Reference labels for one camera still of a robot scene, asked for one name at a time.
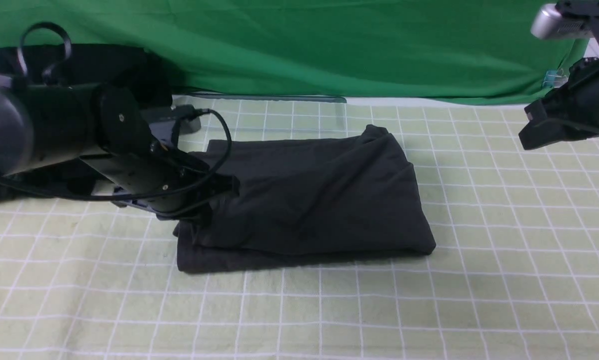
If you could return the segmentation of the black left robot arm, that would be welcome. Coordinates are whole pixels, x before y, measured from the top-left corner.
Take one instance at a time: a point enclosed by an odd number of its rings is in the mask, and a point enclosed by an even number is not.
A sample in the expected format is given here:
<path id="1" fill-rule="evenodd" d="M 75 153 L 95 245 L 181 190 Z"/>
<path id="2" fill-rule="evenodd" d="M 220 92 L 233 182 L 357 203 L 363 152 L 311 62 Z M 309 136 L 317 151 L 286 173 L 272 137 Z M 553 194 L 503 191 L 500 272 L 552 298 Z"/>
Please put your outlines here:
<path id="1" fill-rule="evenodd" d="M 128 89 L 109 84 L 0 86 L 0 185 L 44 198 L 139 208 L 161 220 L 205 218 L 214 200 L 239 192 L 236 177 L 218 173 L 233 146 L 230 130 L 212 109 L 181 105 L 173 113 L 177 125 L 208 114 L 217 118 L 227 144 L 215 165 L 158 139 Z M 74 160 L 121 193 L 74 194 L 15 179 Z"/>

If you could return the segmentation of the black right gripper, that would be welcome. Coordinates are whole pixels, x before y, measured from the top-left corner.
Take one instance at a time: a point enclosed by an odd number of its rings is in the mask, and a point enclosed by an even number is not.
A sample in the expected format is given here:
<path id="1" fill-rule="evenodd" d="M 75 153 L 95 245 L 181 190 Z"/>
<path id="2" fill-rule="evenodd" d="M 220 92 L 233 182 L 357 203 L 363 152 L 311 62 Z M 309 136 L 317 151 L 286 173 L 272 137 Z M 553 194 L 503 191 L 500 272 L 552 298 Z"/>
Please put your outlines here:
<path id="1" fill-rule="evenodd" d="M 518 137 L 526 151 L 599 137 L 599 104 L 536 100 L 524 112 L 528 123 Z"/>

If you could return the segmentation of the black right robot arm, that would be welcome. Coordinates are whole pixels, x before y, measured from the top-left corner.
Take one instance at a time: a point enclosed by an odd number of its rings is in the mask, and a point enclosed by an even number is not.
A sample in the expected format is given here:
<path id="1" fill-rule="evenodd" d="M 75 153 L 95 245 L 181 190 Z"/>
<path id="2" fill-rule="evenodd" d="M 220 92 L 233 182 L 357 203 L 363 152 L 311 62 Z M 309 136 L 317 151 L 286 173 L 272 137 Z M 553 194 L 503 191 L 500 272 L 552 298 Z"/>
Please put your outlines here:
<path id="1" fill-rule="evenodd" d="M 528 123 L 518 137 L 526 151 L 599 137 L 599 57 L 578 60 L 565 84 L 524 110 Z"/>

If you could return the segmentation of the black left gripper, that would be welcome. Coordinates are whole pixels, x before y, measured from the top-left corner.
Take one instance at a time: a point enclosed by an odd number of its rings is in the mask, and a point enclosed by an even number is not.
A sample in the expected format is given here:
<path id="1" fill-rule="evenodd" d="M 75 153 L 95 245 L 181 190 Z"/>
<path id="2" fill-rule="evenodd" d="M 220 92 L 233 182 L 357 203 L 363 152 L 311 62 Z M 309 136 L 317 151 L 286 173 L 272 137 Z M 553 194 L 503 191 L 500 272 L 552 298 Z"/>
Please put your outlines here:
<path id="1" fill-rule="evenodd" d="M 172 195 L 173 199 L 181 200 L 181 204 L 169 211 L 155 209 L 154 199 L 118 200 L 112 201 L 112 204 L 118 208 L 146 211 L 160 221 L 184 221 L 205 225 L 211 222 L 214 205 L 240 194 L 240 184 L 240 180 L 233 175 L 212 175 L 210 180 L 201 186 Z"/>

